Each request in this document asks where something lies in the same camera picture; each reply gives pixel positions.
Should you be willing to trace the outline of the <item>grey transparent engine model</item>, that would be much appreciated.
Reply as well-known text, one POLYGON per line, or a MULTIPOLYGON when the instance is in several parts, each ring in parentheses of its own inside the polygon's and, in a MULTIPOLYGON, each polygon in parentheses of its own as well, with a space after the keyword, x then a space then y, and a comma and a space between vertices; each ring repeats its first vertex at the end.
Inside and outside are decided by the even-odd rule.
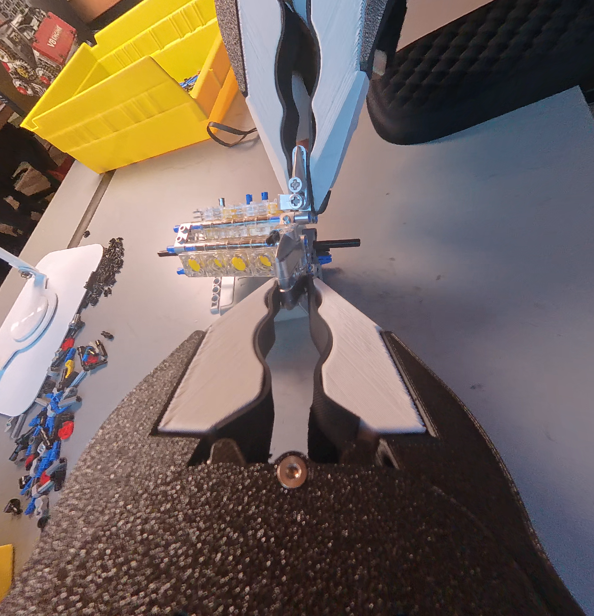
POLYGON ((322 266, 332 261, 331 251, 357 248, 359 238, 319 240, 317 215, 307 202, 308 152, 301 144, 293 149, 293 172, 288 193, 259 203, 247 196, 246 204, 220 206, 200 212, 200 219, 175 227, 172 245, 158 251, 161 258, 179 258, 179 275, 215 279, 211 310, 220 313, 221 277, 272 278, 280 292, 280 304, 290 310, 301 304, 310 278, 320 278, 322 266))

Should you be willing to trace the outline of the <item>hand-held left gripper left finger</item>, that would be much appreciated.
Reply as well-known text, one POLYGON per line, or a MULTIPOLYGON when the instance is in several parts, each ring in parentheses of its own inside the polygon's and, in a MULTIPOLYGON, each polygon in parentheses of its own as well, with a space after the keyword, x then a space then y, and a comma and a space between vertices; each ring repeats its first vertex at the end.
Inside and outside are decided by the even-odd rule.
POLYGON ((157 425, 158 434, 201 438, 208 450, 233 439, 247 461, 267 461, 274 423, 270 368, 277 280, 256 289, 216 320, 181 376, 157 425))

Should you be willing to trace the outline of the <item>pile of mixed building pieces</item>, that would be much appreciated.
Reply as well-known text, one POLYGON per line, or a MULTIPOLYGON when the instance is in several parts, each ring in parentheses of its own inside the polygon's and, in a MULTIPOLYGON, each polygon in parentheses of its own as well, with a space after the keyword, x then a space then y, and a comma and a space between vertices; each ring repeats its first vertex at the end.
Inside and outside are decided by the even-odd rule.
POLYGON ((50 494, 60 491, 65 482, 68 460, 62 455, 62 444, 74 433, 75 411, 82 402, 80 385, 108 362, 101 339, 78 345, 84 326, 77 312, 31 407, 7 423, 15 439, 9 459, 21 466, 23 474, 18 479, 20 497, 10 499, 4 512, 32 518, 41 530, 50 517, 50 494))

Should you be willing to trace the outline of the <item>grey desk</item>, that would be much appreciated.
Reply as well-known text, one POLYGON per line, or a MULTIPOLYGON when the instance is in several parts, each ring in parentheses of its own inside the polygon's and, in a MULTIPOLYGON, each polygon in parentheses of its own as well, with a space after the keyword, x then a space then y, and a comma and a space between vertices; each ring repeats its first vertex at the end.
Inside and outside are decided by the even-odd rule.
MULTIPOLYGON (((275 193, 260 142, 200 143, 116 171, 81 244, 124 240, 112 295, 84 312, 75 464, 121 399, 212 322, 209 280, 159 258, 197 208, 275 193)), ((393 331, 476 416, 568 588, 594 615, 594 120, 577 89, 425 145, 363 109, 326 213, 327 285, 393 331)))

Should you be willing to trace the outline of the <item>pile of black links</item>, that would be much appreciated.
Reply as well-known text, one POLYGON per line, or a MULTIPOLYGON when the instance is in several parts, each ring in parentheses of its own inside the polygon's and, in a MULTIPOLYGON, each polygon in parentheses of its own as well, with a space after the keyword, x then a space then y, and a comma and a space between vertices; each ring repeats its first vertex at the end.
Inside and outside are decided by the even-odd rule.
POLYGON ((79 306, 79 311, 88 305, 96 306, 102 296, 111 295, 112 286, 116 283, 116 275, 121 272, 124 262, 123 238, 112 238, 108 247, 103 249, 103 255, 98 267, 91 273, 85 284, 85 296, 79 306))

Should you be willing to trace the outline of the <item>red black product box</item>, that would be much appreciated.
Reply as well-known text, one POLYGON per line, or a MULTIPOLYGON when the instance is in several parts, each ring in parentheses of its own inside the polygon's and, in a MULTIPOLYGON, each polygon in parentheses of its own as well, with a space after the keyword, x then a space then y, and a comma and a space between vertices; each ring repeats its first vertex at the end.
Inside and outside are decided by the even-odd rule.
POLYGON ((41 97, 79 46, 74 25, 29 1, 0 1, 0 78, 41 97))

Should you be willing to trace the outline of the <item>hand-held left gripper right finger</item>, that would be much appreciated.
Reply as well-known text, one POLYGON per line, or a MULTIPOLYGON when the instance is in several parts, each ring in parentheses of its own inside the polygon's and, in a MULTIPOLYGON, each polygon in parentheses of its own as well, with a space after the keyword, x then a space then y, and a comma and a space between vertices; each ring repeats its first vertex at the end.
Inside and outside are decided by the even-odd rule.
POLYGON ((373 454, 381 437, 426 434, 426 424, 380 327, 318 278, 308 281, 309 327, 320 358, 308 456, 339 463, 373 454))

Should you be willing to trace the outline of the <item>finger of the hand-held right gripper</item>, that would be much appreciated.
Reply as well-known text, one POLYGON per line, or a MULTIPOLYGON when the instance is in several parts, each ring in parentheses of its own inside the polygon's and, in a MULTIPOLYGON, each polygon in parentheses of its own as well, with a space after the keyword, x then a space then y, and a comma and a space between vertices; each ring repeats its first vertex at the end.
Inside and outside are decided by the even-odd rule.
POLYGON ((361 70, 365 1, 296 1, 295 11, 314 42, 314 85, 308 98, 296 93, 298 144, 309 152, 313 209, 324 212, 367 89, 361 70))
POLYGON ((299 60, 304 22, 284 1, 237 1, 246 102, 282 193, 293 174, 293 148, 308 145, 308 93, 299 60))

